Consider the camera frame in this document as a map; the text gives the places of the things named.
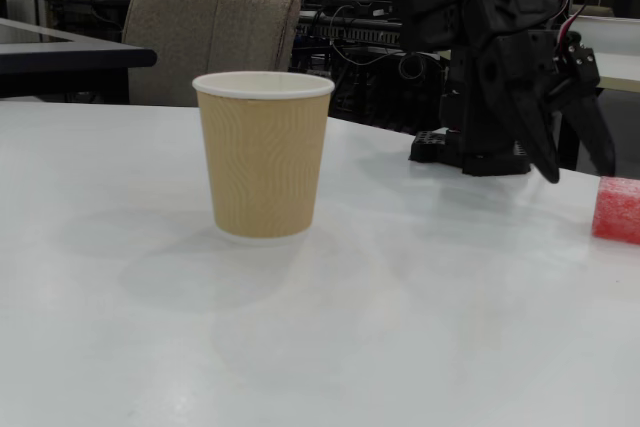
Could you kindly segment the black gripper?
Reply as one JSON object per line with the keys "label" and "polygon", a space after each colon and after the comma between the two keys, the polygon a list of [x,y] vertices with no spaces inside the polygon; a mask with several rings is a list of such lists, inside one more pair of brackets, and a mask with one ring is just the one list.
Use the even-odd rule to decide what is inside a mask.
{"label": "black gripper", "polygon": [[[615,145],[599,107],[594,51],[579,35],[557,41],[561,0],[468,0],[468,91],[484,101],[547,181],[577,167],[584,148],[600,175],[616,171]],[[544,107],[561,115],[557,150]]]}

